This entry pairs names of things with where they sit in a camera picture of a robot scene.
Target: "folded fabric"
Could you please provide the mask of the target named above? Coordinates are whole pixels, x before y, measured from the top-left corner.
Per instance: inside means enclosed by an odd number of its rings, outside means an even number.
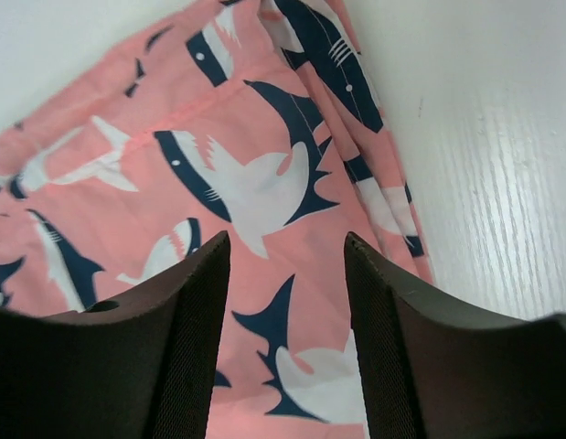
[[[82,311],[228,230],[208,438],[365,437],[344,238],[430,274],[358,58],[321,0],[198,0],[116,46],[0,135],[0,306]]]

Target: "white background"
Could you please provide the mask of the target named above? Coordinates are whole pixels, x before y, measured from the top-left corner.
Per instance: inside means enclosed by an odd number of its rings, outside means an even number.
[[[0,0],[0,130],[187,0]],[[347,0],[436,283],[566,310],[566,0]]]

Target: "wood grain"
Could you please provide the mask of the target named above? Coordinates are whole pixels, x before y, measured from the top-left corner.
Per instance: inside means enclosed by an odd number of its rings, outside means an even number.
[[[347,2],[436,283],[566,311],[566,0]]]

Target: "shark fin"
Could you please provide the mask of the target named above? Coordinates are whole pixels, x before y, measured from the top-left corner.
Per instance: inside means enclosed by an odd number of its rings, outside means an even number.
[[[138,187],[134,185],[120,170],[119,163],[113,163],[108,166],[102,166],[96,171],[94,177],[98,178],[106,185],[116,187],[126,192],[138,192]]]
[[[307,55],[304,52],[293,52],[285,48],[282,48],[281,51],[293,70],[299,70],[308,61]]]
[[[256,231],[251,224],[242,224],[242,228],[238,227],[234,229],[252,253],[263,259],[268,259],[268,252],[264,246],[262,235]]]

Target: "black object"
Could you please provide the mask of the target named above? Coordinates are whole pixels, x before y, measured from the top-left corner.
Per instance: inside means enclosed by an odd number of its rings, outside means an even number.
[[[84,313],[0,309],[0,438],[203,439],[229,277],[223,233]]]
[[[566,316],[487,312],[355,235],[345,254],[371,438],[566,438]]]
[[[487,312],[355,235],[345,255],[371,439],[566,437],[566,316]],[[229,273],[220,234],[84,313],[0,309],[0,438],[205,437]]]

